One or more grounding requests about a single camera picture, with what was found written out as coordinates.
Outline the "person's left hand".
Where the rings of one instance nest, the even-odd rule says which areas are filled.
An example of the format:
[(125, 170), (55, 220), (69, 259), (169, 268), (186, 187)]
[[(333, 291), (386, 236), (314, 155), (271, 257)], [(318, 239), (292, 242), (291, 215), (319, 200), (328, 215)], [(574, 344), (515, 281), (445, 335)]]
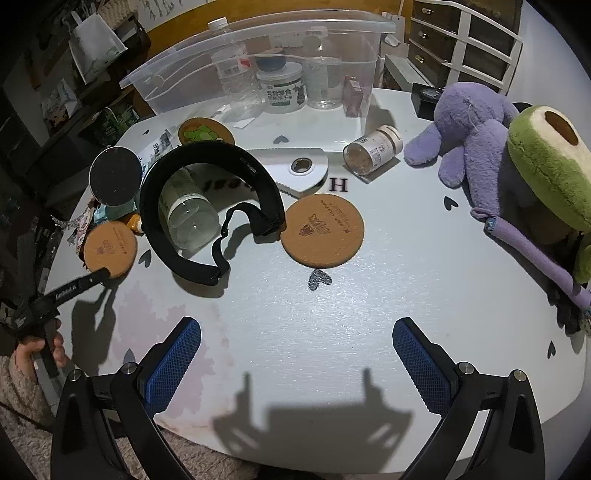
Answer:
[[(56, 365), (63, 368), (69, 362), (69, 357), (66, 355), (64, 349), (63, 336), (59, 332), (61, 321), (55, 318), (51, 322), (51, 325), (54, 327), (55, 332), (51, 340), (52, 347), (50, 350)], [(29, 383), (37, 382), (36, 369), (32, 357), (35, 354), (40, 354), (45, 345), (46, 341), (44, 339), (34, 336), (28, 336), (18, 343), (9, 362), (10, 377), (14, 382), (17, 380), (27, 380)]]

